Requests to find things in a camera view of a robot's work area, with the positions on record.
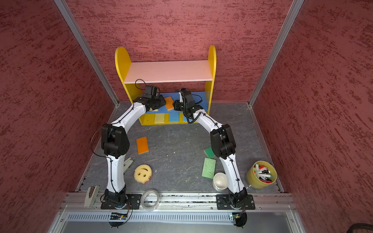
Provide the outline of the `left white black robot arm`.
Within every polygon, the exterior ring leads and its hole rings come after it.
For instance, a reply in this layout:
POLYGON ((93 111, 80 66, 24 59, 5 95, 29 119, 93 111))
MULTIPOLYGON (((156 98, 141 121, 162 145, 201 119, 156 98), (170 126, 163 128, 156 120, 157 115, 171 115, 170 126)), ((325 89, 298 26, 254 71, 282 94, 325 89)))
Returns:
POLYGON ((130 148, 127 133, 141 116, 165 104, 160 89, 146 85, 142 96, 137 97, 124 114, 102 127, 101 147, 108 163, 108 182, 104 201, 116 209, 123 209, 127 205, 124 181, 124 160, 130 148))

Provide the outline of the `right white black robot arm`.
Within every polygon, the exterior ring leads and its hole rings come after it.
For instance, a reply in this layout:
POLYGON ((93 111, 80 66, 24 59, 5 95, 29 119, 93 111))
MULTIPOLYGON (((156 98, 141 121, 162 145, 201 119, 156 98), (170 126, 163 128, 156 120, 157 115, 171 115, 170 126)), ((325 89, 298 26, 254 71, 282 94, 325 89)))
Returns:
POLYGON ((175 90, 175 92, 179 94, 179 100, 173 103, 174 109, 183 113, 187 123, 192 124, 197 122, 210 133, 212 151, 222 162, 224 172, 227 176, 229 203, 234 208, 242 206, 248 193, 242 182, 236 163, 237 145, 230 125, 221 124, 213 119, 195 102, 190 91, 182 88, 175 90))

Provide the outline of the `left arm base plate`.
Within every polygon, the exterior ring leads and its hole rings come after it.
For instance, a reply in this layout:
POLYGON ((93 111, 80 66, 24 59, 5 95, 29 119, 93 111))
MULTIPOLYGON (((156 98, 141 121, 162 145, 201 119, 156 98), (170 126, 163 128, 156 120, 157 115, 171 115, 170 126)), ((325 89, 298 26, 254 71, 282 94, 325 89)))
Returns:
POLYGON ((138 210, 140 207, 141 194, 126 194, 126 197, 119 196, 119 199, 110 198, 103 194, 101 198, 101 209, 103 210, 138 210))

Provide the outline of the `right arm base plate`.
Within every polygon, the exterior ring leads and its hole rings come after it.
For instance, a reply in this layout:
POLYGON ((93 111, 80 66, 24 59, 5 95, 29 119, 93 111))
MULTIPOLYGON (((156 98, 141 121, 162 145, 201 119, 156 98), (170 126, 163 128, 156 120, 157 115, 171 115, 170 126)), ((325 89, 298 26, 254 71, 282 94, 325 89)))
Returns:
POLYGON ((243 200, 235 200, 232 195, 216 195, 216 205, 218 210, 255 210, 254 198, 247 195, 243 200))

